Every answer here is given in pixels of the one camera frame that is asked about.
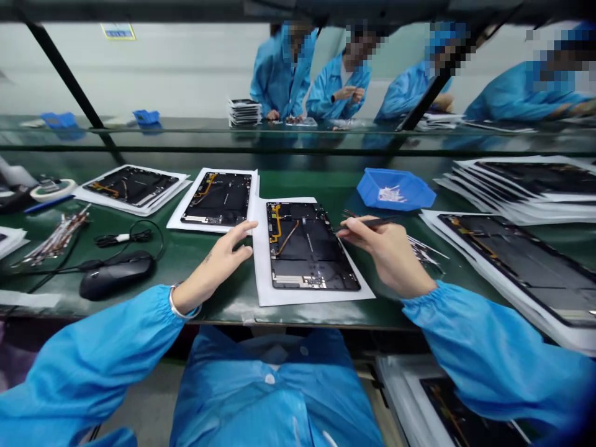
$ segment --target white tape roll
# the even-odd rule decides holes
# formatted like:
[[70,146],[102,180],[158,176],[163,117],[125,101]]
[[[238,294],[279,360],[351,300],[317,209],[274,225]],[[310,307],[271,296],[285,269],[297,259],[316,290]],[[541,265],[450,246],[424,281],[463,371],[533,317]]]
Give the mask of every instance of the white tape roll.
[[76,181],[74,181],[74,180],[60,179],[60,181],[62,183],[67,183],[67,185],[65,187],[61,188],[59,191],[54,191],[54,192],[50,192],[50,193],[42,193],[42,192],[40,192],[40,190],[42,190],[43,188],[41,186],[38,186],[38,187],[34,188],[33,191],[31,191],[31,197],[33,197],[39,203],[51,202],[51,201],[54,201],[61,197],[72,194],[73,191],[78,187],[78,185],[76,184]]

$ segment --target blue coat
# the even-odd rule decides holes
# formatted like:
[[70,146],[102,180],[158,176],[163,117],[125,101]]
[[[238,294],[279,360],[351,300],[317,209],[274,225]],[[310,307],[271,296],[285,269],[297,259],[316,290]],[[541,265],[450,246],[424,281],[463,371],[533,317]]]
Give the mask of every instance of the blue coat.
[[352,102],[351,98],[331,102],[333,93],[341,89],[341,59],[343,54],[337,55],[325,65],[317,76],[315,85],[310,90],[306,101],[308,116],[315,119],[349,119],[352,118],[364,104],[366,90],[371,82],[371,69],[367,64],[358,67],[350,76],[346,85],[364,89],[364,96],[360,104]]
[[[404,313],[422,328],[466,406],[484,417],[530,418],[554,428],[583,418],[595,363],[545,344],[513,309],[438,285],[405,300]],[[168,294],[169,287],[153,287],[48,340],[25,382],[0,394],[0,445],[76,446],[105,422],[184,325]],[[201,326],[180,384],[170,446],[329,447],[329,439],[338,447],[383,445],[338,330],[314,330],[275,371]],[[136,445],[121,428],[89,447]]]
[[[408,114],[420,102],[433,76],[428,74],[428,62],[413,65],[396,77],[385,94],[385,99],[375,120],[397,120]],[[451,86],[451,78],[441,90],[445,93]]]
[[302,101],[310,87],[317,30],[304,39],[298,64],[292,62],[289,32],[290,25],[284,24],[256,54],[250,96],[261,103],[263,117],[271,110],[277,110],[281,120],[302,114]]
[[469,120],[541,121],[566,103],[579,104],[592,96],[576,93],[573,72],[555,72],[554,81],[537,91],[542,62],[522,62],[493,79],[465,111]]

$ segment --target computer mouse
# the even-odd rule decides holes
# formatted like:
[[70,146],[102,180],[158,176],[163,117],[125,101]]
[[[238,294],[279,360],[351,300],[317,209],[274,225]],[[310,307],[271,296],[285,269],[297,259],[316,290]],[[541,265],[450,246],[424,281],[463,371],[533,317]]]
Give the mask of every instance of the computer mouse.
[[79,295],[90,301],[101,301],[131,282],[147,278],[155,261],[145,250],[122,253],[106,261],[102,266],[85,273]]

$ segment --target person's left hand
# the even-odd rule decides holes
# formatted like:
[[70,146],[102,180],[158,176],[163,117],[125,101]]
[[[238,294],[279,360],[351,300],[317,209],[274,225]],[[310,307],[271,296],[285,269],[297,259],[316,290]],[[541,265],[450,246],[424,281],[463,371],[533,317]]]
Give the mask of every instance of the person's left hand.
[[360,104],[362,98],[364,97],[364,89],[357,88],[352,95],[352,102],[354,104]]
[[252,256],[252,247],[242,245],[236,251],[234,247],[246,237],[247,231],[256,228],[258,224],[242,222],[215,243],[201,265],[174,290],[172,301],[178,312],[186,315],[211,298],[216,288]]

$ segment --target mouse cable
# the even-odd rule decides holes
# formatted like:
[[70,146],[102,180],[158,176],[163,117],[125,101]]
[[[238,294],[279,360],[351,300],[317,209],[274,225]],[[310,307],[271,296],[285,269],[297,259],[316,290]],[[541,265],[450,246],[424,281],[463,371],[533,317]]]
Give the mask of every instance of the mouse cable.
[[[136,222],[134,222],[129,229],[129,236],[133,235],[133,230],[134,228],[142,223],[142,222],[146,222],[148,224],[152,224],[156,229],[157,232],[160,235],[160,250],[157,253],[157,256],[153,257],[154,261],[158,261],[161,258],[161,255],[163,254],[163,249],[164,249],[164,241],[163,241],[163,233],[161,232],[161,229],[159,228],[159,226],[157,226],[156,223],[154,223],[151,220],[148,219],[141,219],[138,220]],[[54,275],[56,274],[67,274],[67,273],[76,273],[76,272],[80,272],[80,271],[89,271],[89,270],[93,270],[96,268],[99,268],[103,265],[105,265],[107,262],[111,261],[112,259],[116,258],[117,256],[120,256],[122,253],[124,253],[126,251],[126,249],[130,246],[131,243],[135,242],[135,240],[133,240],[133,238],[129,238],[129,240],[126,242],[126,244],[124,245],[124,247],[115,255],[110,256],[108,259],[106,260],[91,260],[91,261],[85,261],[82,262],[76,266],[72,266],[72,267],[64,267],[63,265],[66,264],[66,261],[68,260],[68,258],[70,257],[70,253],[72,253],[72,250],[69,251],[68,256],[65,257],[65,259],[62,259],[62,261],[60,262],[60,265],[58,266],[58,268],[56,269],[52,269],[52,270],[37,270],[37,271],[27,271],[27,272],[20,272],[20,273],[13,273],[13,274],[8,274],[6,275],[7,277],[13,277],[13,276],[35,276],[35,275],[40,275],[40,274],[46,274],[49,276],[49,278],[46,280],[49,281]]]
[[96,236],[93,241],[99,248],[106,248],[114,245],[118,245],[122,242],[133,241],[133,242],[146,242],[151,240],[152,232],[150,229],[143,230],[138,233],[124,233],[120,235],[104,235]]

